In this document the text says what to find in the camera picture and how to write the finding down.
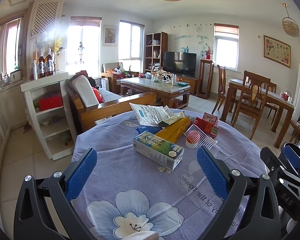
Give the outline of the red drink carton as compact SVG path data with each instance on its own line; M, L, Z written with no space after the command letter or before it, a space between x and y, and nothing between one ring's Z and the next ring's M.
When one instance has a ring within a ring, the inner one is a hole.
M206 135L215 138L219 133L218 117L204 113L202 118L196 117L193 122Z

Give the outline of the clear ridged plastic tray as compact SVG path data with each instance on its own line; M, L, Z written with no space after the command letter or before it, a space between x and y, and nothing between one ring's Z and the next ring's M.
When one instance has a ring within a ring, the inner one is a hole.
M211 138L205 134L197 125L192 124L185 132L185 137L190 141L196 148L205 146L208 150L217 145L217 140Z

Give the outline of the white green milk carton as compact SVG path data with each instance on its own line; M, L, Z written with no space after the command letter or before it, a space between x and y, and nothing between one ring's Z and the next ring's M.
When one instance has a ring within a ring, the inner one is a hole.
M144 131L133 139L134 150L151 159L171 172L178 166L184 155L184 148Z

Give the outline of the yellow foil snack wrapper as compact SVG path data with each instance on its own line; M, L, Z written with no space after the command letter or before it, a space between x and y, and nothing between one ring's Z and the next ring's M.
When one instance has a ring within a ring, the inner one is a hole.
M164 140L176 143L184 132L191 126L192 122L188 116L181 118L177 122L165 127L155 135Z

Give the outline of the blue snack wrapper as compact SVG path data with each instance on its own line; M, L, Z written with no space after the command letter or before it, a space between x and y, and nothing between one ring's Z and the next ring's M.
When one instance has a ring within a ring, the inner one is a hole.
M161 127L154 127L154 126L138 126L136 131L141 134L143 132L149 132L152 134L156 134L162 130Z

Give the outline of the white printed plastic bag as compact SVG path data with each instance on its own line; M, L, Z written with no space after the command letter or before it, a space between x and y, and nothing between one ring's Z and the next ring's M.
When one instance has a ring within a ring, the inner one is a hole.
M129 103L142 126L167 127L185 117L183 111L174 114L167 106L151 106Z

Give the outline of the purple floral tablecloth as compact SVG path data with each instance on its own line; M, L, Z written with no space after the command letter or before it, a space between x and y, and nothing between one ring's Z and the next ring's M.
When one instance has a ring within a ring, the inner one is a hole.
M136 152L133 112L112 117L77 137L73 160L90 148L97 164L72 204L98 239L124 239L151 230L160 239L197 239L223 204L185 148L174 171Z

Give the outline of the tall wooden plant stand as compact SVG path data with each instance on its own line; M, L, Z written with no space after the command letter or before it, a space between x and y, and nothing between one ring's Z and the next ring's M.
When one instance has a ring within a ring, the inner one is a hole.
M214 65L210 59L200 59L196 96L208 99L211 93Z

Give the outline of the white open shelf unit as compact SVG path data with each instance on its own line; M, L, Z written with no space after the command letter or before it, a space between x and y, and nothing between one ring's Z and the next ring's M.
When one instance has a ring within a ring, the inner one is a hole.
M20 86L29 124L47 158L53 161L72 155L77 138L66 90L68 79L67 72L57 72L48 77L27 81ZM56 94L61 95L63 106L41 111L39 100Z

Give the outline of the wooden coffee table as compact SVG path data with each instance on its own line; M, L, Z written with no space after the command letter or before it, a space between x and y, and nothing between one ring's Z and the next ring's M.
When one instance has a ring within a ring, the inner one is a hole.
M163 81L154 82L151 79L130 77L121 79L121 94L124 89L134 89L139 92L153 92L162 101L163 106L182 109L187 107L190 98L190 86L180 87Z

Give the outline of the hanging crystal pendant lamp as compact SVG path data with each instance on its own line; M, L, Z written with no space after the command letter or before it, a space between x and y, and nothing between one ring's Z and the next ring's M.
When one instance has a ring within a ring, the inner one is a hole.
M287 13L287 16L282 19L282 27L285 33L291 37L299 37L300 29L297 22L289 16L289 12L287 10L288 5L283 3L283 6Z

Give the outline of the black flat television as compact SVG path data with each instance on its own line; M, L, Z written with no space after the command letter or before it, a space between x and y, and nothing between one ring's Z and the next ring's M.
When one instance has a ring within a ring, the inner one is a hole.
M163 70L173 74L195 77L197 54L164 52Z

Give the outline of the brown beer bottle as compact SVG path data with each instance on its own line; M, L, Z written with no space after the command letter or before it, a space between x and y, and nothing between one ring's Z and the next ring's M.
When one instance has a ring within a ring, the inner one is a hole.
M43 49L40 49L37 66L38 66L38 77L39 78L46 77L45 57L44 57Z
M47 47L46 57L45 57L45 70L46 70L46 76L53 75L53 58L51 55L51 48Z

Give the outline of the framed sunflower painting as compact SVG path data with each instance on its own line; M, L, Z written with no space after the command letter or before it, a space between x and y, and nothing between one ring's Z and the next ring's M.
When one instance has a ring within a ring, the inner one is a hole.
M114 25L104 25L102 32L102 45L104 47L116 47L118 41L118 27Z

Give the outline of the framed floral wall picture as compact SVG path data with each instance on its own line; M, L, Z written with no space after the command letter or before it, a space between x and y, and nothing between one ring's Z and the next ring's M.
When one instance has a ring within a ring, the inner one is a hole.
M290 68L291 46L286 44L285 42L264 35L263 57Z

